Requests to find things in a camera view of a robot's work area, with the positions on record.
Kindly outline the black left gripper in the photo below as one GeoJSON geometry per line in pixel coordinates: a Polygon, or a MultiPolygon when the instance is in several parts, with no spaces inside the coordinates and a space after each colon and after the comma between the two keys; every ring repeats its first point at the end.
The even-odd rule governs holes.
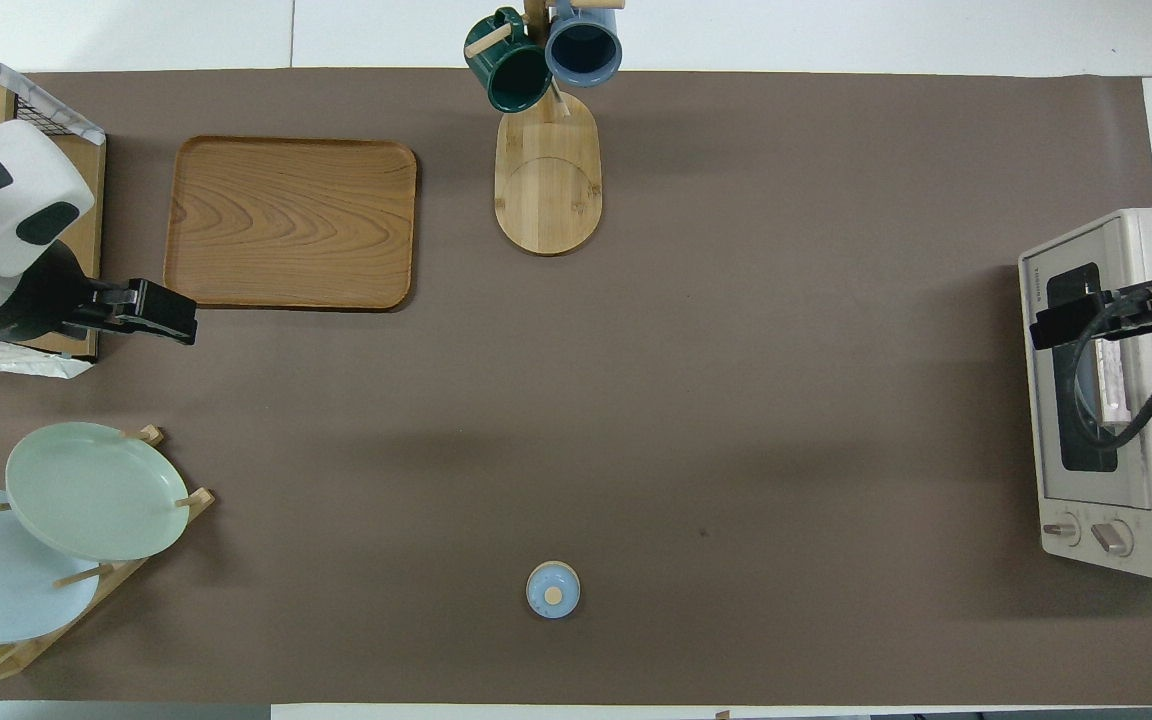
{"type": "Polygon", "coordinates": [[[192,346],[197,338],[197,302],[147,279],[123,285],[86,281],[78,291],[78,304],[65,314],[65,334],[78,338],[86,331],[142,331],[192,346]]]}

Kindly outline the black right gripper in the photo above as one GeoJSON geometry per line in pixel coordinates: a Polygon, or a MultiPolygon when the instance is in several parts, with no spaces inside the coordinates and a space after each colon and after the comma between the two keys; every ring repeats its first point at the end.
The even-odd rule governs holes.
{"type": "Polygon", "coordinates": [[[1039,310],[1030,324],[1033,350],[1087,342],[1101,336],[1152,334],[1152,288],[1084,293],[1062,304],[1039,310]]]}

